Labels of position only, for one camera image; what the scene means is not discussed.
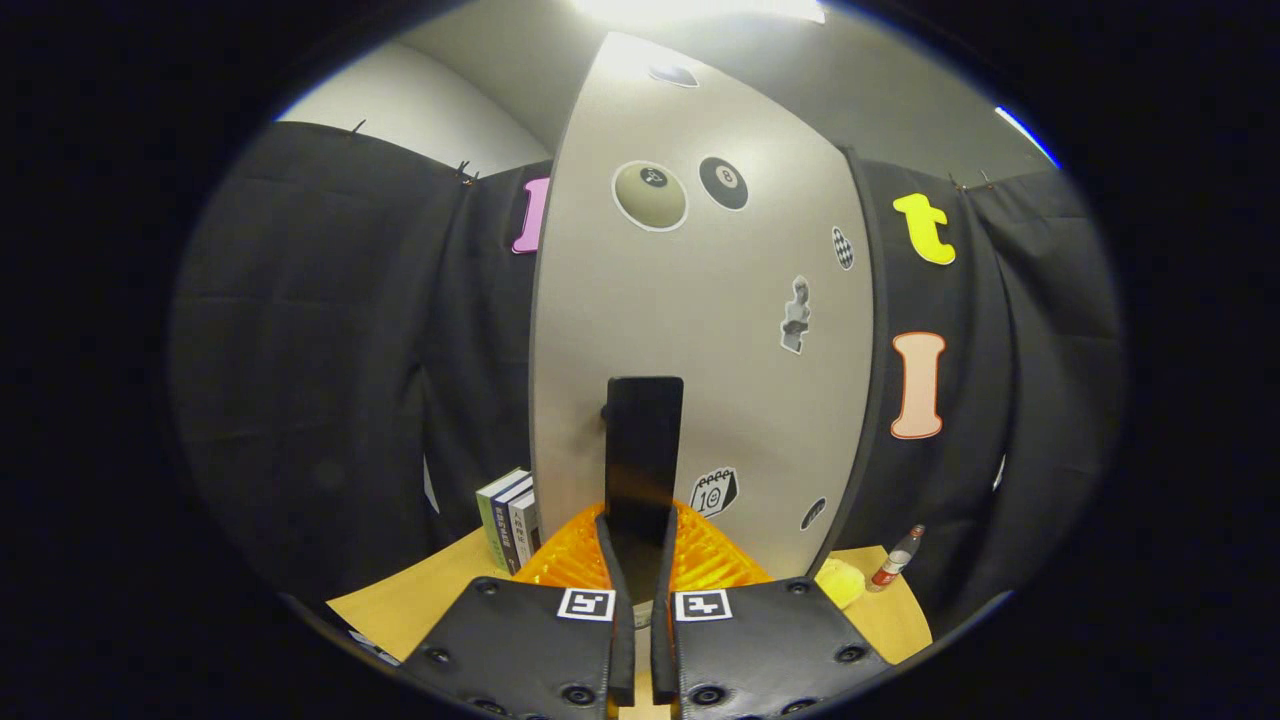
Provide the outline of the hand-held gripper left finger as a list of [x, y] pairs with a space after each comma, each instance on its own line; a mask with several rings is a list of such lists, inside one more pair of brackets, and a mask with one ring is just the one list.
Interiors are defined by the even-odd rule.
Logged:
[[632, 621], [605, 506], [593, 503], [516, 578], [474, 578], [398, 674], [485, 719], [614, 719], [635, 700]]

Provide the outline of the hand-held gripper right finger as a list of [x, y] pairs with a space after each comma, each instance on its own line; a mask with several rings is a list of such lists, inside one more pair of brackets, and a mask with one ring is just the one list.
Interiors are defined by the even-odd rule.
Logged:
[[686, 503], [673, 503], [663, 550], [652, 679], [673, 717], [787, 719], [891, 670], [815, 579], [768, 577]]

